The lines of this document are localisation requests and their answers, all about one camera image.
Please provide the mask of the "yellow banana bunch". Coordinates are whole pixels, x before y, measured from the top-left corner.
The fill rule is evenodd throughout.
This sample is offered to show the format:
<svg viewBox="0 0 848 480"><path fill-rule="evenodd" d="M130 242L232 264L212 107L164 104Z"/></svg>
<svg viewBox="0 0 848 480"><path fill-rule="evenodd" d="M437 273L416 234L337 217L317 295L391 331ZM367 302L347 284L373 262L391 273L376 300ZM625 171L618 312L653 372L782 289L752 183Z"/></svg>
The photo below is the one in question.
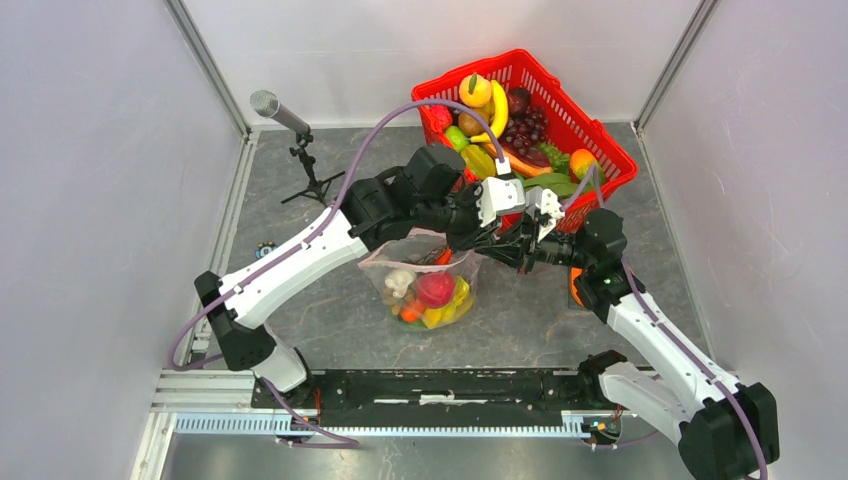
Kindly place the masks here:
<svg viewBox="0 0 848 480"><path fill-rule="evenodd" d="M428 308L421 316L421 322L428 329L434 329L456 322L464 316L474 303L474 294L470 284L461 276L456 276L454 294L451 300L440 308Z"/></svg>

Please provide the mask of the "clear pink zip top bag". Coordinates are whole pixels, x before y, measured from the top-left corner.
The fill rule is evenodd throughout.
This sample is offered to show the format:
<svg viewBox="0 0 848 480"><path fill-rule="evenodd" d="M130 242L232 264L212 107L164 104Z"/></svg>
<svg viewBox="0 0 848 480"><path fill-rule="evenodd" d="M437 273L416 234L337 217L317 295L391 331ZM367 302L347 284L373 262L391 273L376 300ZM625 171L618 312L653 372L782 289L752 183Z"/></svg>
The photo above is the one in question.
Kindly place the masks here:
<svg viewBox="0 0 848 480"><path fill-rule="evenodd" d="M454 250L446 236L414 229L358 263L386 308L386 317L414 330L435 330L472 310L482 257Z"/></svg>

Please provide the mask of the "red apple toy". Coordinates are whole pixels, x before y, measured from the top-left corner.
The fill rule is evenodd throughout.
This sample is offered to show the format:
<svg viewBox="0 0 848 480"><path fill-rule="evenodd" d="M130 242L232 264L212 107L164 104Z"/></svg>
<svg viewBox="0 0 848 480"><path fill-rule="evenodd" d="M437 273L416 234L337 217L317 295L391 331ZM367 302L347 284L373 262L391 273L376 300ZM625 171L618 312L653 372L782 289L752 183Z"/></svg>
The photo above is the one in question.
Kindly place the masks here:
<svg viewBox="0 0 848 480"><path fill-rule="evenodd" d="M426 308L441 308L453 298L455 279L448 272L421 275L416 284L416 298Z"/></svg>

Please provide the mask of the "white mushroom toy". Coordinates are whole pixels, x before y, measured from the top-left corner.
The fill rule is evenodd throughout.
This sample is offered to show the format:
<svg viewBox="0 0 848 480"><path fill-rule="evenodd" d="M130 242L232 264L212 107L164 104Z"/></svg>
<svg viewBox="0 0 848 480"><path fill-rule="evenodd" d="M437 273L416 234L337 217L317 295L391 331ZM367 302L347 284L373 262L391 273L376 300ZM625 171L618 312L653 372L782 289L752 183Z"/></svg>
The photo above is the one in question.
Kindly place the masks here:
<svg viewBox="0 0 848 480"><path fill-rule="evenodd" d="M393 269L384 277L384 286L389 294L396 299L403 298L409 288L415 283L417 274L406 269Z"/></svg>

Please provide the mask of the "orange carrot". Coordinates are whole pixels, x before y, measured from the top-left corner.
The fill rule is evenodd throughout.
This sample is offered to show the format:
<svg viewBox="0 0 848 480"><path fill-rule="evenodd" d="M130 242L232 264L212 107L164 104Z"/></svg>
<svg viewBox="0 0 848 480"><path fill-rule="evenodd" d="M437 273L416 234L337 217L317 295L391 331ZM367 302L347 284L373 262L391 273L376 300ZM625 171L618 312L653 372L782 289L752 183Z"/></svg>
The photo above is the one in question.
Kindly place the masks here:
<svg viewBox="0 0 848 480"><path fill-rule="evenodd" d="M452 250L447 246L438 247L416 261L420 265L444 265L453 256ZM414 292L409 290L404 297L400 307L398 318L405 323L418 322L425 311L425 307L417 300Z"/></svg>

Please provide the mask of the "brown twig nut bunch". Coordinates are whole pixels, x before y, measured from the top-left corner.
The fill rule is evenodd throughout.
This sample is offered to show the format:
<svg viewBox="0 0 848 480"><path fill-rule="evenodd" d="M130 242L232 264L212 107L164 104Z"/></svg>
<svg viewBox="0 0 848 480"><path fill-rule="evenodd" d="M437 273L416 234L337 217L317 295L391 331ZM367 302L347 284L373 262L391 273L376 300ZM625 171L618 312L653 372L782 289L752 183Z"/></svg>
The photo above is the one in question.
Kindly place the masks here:
<svg viewBox="0 0 848 480"><path fill-rule="evenodd" d="M389 312L392 316L397 317L402 308L406 304L406 300L403 296L395 297L392 289L384 289L381 294L381 299L383 304L389 309Z"/></svg>

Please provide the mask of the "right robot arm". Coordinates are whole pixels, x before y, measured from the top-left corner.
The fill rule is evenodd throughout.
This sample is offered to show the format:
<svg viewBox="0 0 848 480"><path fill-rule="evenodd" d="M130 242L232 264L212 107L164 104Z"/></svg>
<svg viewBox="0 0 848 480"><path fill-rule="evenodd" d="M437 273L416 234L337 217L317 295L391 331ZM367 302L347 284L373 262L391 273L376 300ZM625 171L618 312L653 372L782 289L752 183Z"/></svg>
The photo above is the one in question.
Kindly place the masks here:
<svg viewBox="0 0 848 480"><path fill-rule="evenodd" d="M519 271L536 262L576 267L583 307L626 339L657 379L608 351L584 361L577 382L591 408L609 402L635 413L673 443L695 479L766 479L779 456L777 403L761 383L743 384L709 358L665 315L623 257L623 220L599 208L574 234L540 238L541 219L523 216L474 250Z"/></svg>

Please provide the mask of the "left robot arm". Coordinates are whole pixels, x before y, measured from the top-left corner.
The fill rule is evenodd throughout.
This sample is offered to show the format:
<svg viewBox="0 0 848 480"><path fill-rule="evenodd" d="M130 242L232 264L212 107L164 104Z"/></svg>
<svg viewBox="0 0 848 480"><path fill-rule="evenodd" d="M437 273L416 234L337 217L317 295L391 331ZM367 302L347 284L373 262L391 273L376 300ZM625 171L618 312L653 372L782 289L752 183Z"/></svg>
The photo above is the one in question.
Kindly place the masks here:
<svg viewBox="0 0 848 480"><path fill-rule="evenodd" d="M306 405L314 381L300 353L266 327L269 316L325 274L414 229L475 231L472 195L454 190L464 170L456 151L421 147L406 165L354 181L312 224L253 264L224 277L199 275L194 287L227 368L270 381L290 407Z"/></svg>

